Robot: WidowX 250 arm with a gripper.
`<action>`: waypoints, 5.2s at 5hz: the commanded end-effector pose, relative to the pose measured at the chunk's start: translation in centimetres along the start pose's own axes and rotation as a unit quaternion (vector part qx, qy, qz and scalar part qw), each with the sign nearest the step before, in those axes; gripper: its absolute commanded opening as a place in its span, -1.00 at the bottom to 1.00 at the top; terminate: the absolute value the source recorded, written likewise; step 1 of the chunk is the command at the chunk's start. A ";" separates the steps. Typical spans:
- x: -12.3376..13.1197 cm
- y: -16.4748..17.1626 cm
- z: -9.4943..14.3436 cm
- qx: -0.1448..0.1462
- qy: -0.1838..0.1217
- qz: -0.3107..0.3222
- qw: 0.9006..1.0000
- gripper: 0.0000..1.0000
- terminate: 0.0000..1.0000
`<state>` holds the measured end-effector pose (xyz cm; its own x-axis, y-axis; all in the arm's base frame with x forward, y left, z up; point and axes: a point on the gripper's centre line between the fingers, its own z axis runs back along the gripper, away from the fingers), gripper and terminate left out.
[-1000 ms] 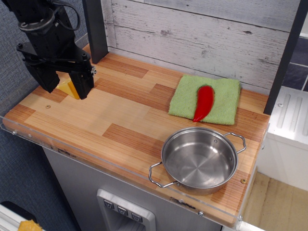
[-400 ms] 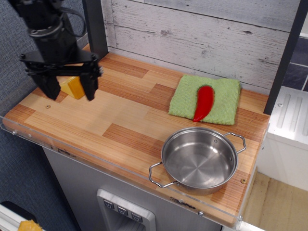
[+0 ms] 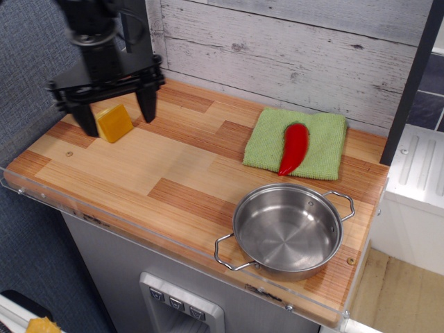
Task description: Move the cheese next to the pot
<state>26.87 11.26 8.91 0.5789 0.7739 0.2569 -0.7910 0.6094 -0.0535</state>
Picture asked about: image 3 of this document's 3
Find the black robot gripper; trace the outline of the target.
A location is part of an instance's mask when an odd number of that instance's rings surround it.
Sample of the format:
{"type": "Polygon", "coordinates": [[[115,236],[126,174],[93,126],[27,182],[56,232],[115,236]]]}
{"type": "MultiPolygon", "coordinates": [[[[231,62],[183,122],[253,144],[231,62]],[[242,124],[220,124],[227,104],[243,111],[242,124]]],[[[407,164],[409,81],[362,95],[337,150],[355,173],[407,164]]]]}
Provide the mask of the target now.
{"type": "Polygon", "coordinates": [[[81,58],[46,85],[63,108],[71,109],[78,125],[90,137],[99,136],[90,103],[134,93],[145,122],[150,123],[156,115],[157,91],[164,84],[159,55],[156,65],[125,74],[123,51],[117,48],[115,36],[70,34],[70,42],[80,49],[81,58]]]}

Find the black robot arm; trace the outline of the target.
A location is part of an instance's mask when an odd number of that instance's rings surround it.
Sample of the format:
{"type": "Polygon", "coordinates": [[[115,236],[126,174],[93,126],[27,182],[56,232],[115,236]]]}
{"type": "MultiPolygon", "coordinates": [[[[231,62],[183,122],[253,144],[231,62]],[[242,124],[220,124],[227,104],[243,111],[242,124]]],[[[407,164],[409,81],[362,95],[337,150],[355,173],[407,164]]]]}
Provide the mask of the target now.
{"type": "Polygon", "coordinates": [[[135,94],[146,122],[155,118],[157,91],[164,84],[162,58],[148,49],[125,52],[116,43],[118,15],[133,18],[139,30],[124,37],[128,45],[150,42],[148,22],[122,1],[59,1],[67,22],[69,41],[81,51],[80,60],[47,83],[61,112],[71,114],[86,135],[98,137],[90,105],[135,94]]]}

